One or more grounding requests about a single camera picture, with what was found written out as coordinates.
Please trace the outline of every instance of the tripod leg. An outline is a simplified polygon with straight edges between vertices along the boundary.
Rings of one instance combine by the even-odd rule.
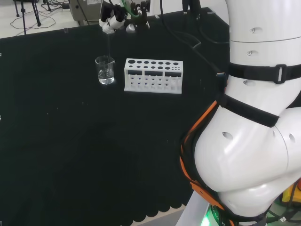
[[[46,1],[46,3],[47,3],[47,6],[48,6],[48,11],[51,12],[51,8],[50,8],[50,6],[49,6],[48,0],[45,0],[45,1]]]
[[[23,16],[23,27],[24,27],[24,34],[26,34],[26,26],[25,26],[25,9],[24,9],[24,0],[21,0],[21,12],[22,12],[22,16]]]
[[[34,6],[36,7],[37,17],[38,17],[38,20],[39,20],[39,23],[40,23],[40,26],[41,26],[40,17],[39,17],[39,11],[38,11],[38,7],[37,7],[37,0],[34,0]]]
[[[35,0],[32,0],[32,8],[33,8],[33,11],[34,11],[34,15],[36,16],[36,19],[37,19],[38,27],[40,27],[41,22],[40,22],[40,19],[39,19],[39,14],[38,14],[39,12],[35,8],[34,1]]]
[[[19,17],[20,15],[19,15],[19,12],[18,12],[17,2],[16,2],[16,0],[14,0],[14,2],[15,2],[15,7],[16,7],[17,17]]]

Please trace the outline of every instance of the green light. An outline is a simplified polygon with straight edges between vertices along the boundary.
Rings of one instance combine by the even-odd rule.
[[[210,222],[207,216],[204,217],[201,226],[210,226]]]

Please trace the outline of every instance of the white floor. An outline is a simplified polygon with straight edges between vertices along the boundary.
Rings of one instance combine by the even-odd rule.
[[[31,28],[27,31],[27,34],[53,31],[53,30],[59,30],[59,29],[63,29],[63,28],[70,28],[70,27],[78,26],[78,23],[73,20],[70,12],[63,12],[62,9],[57,9],[54,12],[48,14],[49,12],[46,11],[45,9],[43,9],[41,7],[41,4],[43,4],[43,0],[40,0],[37,3],[38,11],[40,12],[40,14],[42,14],[42,13],[47,14],[45,16],[50,16],[51,18],[53,18],[55,20],[56,24],[49,28],[44,28],[44,27],[48,27],[48,26],[54,24],[54,21],[51,18],[46,18],[46,17],[39,15],[42,26],[40,27],[40,29],[34,29],[34,28],[39,28],[39,27],[36,25],[37,21],[34,16],[32,4],[26,2],[26,3],[24,3],[24,8],[26,9],[26,12],[32,11],[31,13],[28,13],[25,15],[26,28],[30,28],[30,27],[34,26],[34,28]],[[20,29],[16,29],[10,25],[10,23],[13,22],[17,18],[14,1],[13,0],[0,0],[0,38],[24,35],[23,19],[22,19],[20,2],[17,2],[17,7],[18,7],[20,19],[16,20],[13,23],[13,25],[15,27],[19,27]]]

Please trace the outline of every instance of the strap buckle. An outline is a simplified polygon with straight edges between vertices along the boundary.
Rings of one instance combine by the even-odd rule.
[[[279,68],[279,73],[276,74],[274,82],[276,84],[283,84],[286,81],[287,76],[287,66],[286,65],[276,65]]]

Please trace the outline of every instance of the black strap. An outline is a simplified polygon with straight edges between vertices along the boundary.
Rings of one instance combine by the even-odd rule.
[[[284,83],[287,80],[301,77],[301,65],[286,66],[276,65],[275,67],[247,66],[229,64],[228,74],[237,78],[272,81],[276,84]]]
[[[224,107],[235,114],[270,128],[275,126],[279,119],[279,116],[277,115],[247,105],[223,93],[218,95],[217,102],[221,107]]]

